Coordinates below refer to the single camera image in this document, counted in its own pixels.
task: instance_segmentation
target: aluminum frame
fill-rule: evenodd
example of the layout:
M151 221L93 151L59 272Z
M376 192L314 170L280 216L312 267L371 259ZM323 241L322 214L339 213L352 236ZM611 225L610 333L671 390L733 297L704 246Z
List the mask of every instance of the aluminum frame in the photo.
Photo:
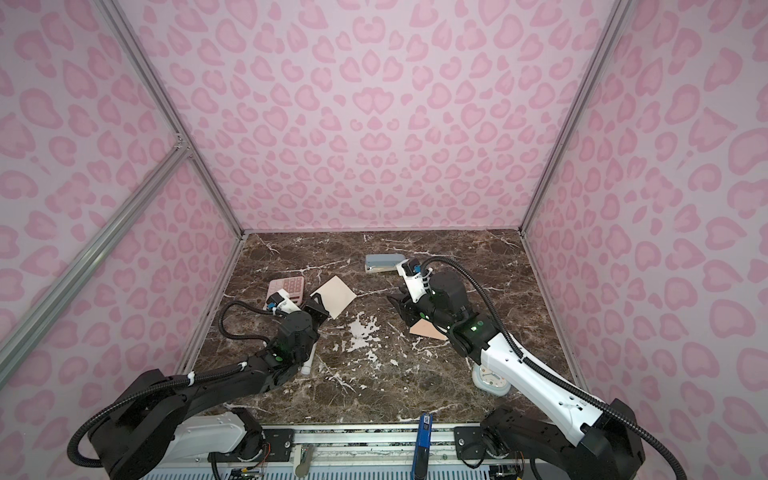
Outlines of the aluminum frame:
M27 355L43 340L61 312L69 305L94 271L120 243L136 219L144 212L176 169L191 154L184 141L169 152L151 175L115 212L107 224L69 264L46 295L21 319L18 326L0 346L0 389L10 380Z
M229 258L227 259L227 264L224 266L224 270L222 270L221 276L219 277L219 280L217 280L217 284L214 287L214 290L211 292L203 315L201 316L197 326L192 331L192 335L187 341L187 344L184 346L184 350L182 350L181 361L176 367L174 375L189 373L192 370L194 363L197 361L197 357L200 355L200 349L203 347L205 337L208 335L210 326L213 324L214 317L218 312L219 302L221 301L221 298L224 294L224 290L227 288L227 285L230 282L232 272L235 270L237 261L240 259L240 254L243 252L243 247L245 247L246 238L248 238L247 233L244 234L239 240L236 240L232 246L232 251Z
M237 219L234 210L232 210L232 207L224 196L222 190L219 188L219 184L214 180L213 175L203 161L203 157L200 154L197 145L194 143L194 139L184 126L179 112L176 110L174 103L171 101L170 96L160 80L160 76L147 59L144 48L141 46L141 43L136 36L136 32L126 18L122 7L117 0L94 0L94 3L109 24L109 27L122 47L123 52L128 57L142 83L144 83L144 86L147 88L147 92L154 99L162 112L165 121L170 125L171 129L176 132L177 138L185 141L190 146L192 150L193 164L200 175L200 178L202 178L208 193L219 208L219 211L227 219L227 223L230 225L230 228L234 231L235 235L238 237L242 236L243 227L240 225L240 221Z
M589 392L589 386L587 385L586 379L584 378L584 373L581 371L581 366L576 359L576 352L574 351L574 347L571 345L571 341L568 336L565 335L563 326L557 320L558 317L555 315L556 310L554 309L554 300L552 299L552 294L549 291L549 288L547 288L547 284L544 283L544 280L541 278L541 269L539 268L538 263L536 263L536 257L533 256L531 245L528 243L528 239L522 235L520 236L520 241L523 244L523 250L525 250L525 254L528 255L528 261L531 263L531 270L533 270L533 275L536 278L536 283L538 284L538 289L541 292L541 296L544 298L544 305L547 306L547 313L549 313L549 318L552 320L554 332L557 334L558 340L560 340L560 346L563 347L565 362L568 364L568 368L571 370L571 375L573 375L574 385L584 390L585 392Z
M621 38L621 33L624 31L627 20L631 17L632 11L637 3L637 0L616 0L616 3L614 3L613 8L611 9L603 33L598 40L598 46L595 48L594 53L587 64L584 80L579 84L574 101L571 103L571 108L568 110L568 115L565 117L563 127L558 132L558 137L555 140L554 147L547 160L544 172L541 174L541 177L536 184L531 204L528 205L528 209L523 216L519 228L521 237L528 232L528 228L536 218L536 213L541 206L541 202L544 200L544 196L552 182L554 173L562 162L568 144L571 142L571 139L581 122L581 118L588 108L590 98L592 97L595 88L598 86L607 63L611 59L611 55L616 48L616 44Z

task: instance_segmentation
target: cable sleeve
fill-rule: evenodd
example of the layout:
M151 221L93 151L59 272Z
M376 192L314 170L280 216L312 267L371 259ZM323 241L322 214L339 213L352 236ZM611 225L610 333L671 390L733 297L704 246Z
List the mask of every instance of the cable sleeve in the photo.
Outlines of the cable sleeve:
M533 472L533 476L536 480L541 480L541 474L538 472L538 467L536 466L536 458L531 458L531 472Z
M219 475L219 465L216 463L216 453L210 453L210 470L214 473L214 480L221 480Z
M218 321L217 324L219 326L219 332L224 337L230 339L230 340L261 340L262 342L269 343L270 339L268 337L265 337L264 335L257 335L256 333L244 333L244 334L237 334L237 333L230 333L227 331L227 328L224 327L224 319L227 317L227 311L232 308L233 306L241 306L246 310L250 310L254 313L259 313L260 315L272 315L272 312L269 310L262 310L260 308L256 308L253 305L249 305L248 303L241 302L240 300L232 300L227 305L224 305L221 310L219 311Z

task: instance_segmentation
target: black cable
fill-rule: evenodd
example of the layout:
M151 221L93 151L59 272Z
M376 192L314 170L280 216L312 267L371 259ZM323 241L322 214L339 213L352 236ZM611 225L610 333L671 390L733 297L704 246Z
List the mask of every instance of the black cable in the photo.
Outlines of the black cable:
M227 311L232 308L233 306L242 306L244 309L250 310L254 313L259 313L261 315L272 315L272 312L269 310L262 310L260 308L256 308L255 306L249 305L245 302L241 302L239 300L232 300L227 305L222 307L221 311L219 312L219 332L225 337L227 337L230 340L261 340L262 342L269 343L270 339L268 337L265 337L264 335L257 335L256 333L245 333L243 335L236 334L236 333L229 333L227 332L227 329L224 328L224 317L227 316Z
M541 480L541 475L539 475L538 468L536 468L536 458L531 458L531 472L533 472L536 480Z
M474 465L470 465L467 463L466 460L464 460L464 452L466 452L471 447L475 447L477 445L480 445L482 447L482 457L480 457L477 463L475 463ZM467 465L472 470L479 468L480 465L482 465L482 463L485 461L485 444L483 442L475 442L475 443L470 443L468 445L464 445L464 448L458 451L458 459L461 460L462 463L464 463L464 465Z
M210 469L214 473L214 480L221 480L221 477L219 476L219 467L216 465L216 453L209 453L208 459L210 460Z
M224 377L233 375L234 373L242 372L243 368L244 366L238 364L233 366L231 369L224 370L223 372L203 372L195 377L195 383L211 382L213 380L222 379ZM124 399L118 400L103 408L99 413L93 415L84 424L80 425L80 428L74 433L72 438L69 439L69 443L67 444L67 457L69 458L70 462L85 468L101 468L103 466L101 464L101 460L98 458L84 457L80 453L80 441L85 437L85 434L88 433L88 430L92 429L95 425L104 420L110 413L126 406L131 402L134 402L145 396L152 395L153 393L160 392L162 390L173 389L187 385L189 385L189 379L187 378L165 380L164 382L156 383L139 392L131 393Z
M688 477L685 474L685 470L683 470L683 466L680 464L680 462L677 460L674 454L670 452L669 449L665 447L663 443L659 442L656 439L656 437L651 435L647 430L639 426L636 422L633 422L625 414L617 411L607 403L596 399L595 397L586 393L584 390L578 388L577 386L573 386L570 383L565 382L564 380L558 378L557 376L552 375L549 371L541 368L536 362L534 362L530 358L528 357L523 358L522 350L520 350L520 347L517 344L517 341L514 339L514 337L512 337L512 335L504 327L504 324L502 323L502 319L498 315L498 311L496 310L496 307L493 305L493 301L491 300L491 297L488 295L488 293L485 291L482 285L480 285L480 283L477 280L472 278L472 275L463 266L461 266L458 262L456 262L455 260L449 257L430 257L421 264L422 272L430 263L433 263L433 262L445 263L446 265L452 266L472 284L472 286L480 294L480 297L483 299L485 306L488 308L488 311L491 314L491 318L496 328L502 333L504 338L507 340L507 343L509 344L509 347L512 349L512 352L514 352L519 359L522 359L525 365L529 366L536 373L543 376L544 378L554 383L555 385L559 386L563 390L566 390L569 393L577 396L579 399L584 400L585 402L589 403L593 407L600 409L602 412L608 414L608 416L613 417L614 419L624 424L624 426L626 426L628 429L634 432L641 439L645 440L645 442L648 445L653 447L657 452L661 454L662 457L664 457L664 460L666 460L667 463L669 463L670 467L672 468L672 471L674 472L675 478L677 480L687 480Z

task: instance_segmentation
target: pink calculator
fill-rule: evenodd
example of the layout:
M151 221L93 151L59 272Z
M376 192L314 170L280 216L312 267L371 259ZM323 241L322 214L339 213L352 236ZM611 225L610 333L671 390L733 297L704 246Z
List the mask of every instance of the pink calculator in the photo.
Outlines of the pink calculator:
M266 297L270 298L273 293L276 293L277 290L280 289L288 292L288 297L292 302L296 305L301 305L301 300L304 295L304 277L292 276L290 278L272 280L270 286L266 289Z

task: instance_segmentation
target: metal plate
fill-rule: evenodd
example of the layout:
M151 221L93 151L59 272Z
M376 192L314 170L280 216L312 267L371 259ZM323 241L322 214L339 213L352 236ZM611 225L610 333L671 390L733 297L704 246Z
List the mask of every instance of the metal plate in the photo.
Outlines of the metal plate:
M459 459L479 460L485 455L485 443L482 442L482 429L480 427L455 427L453 429L453 441L456 447L456 456Z

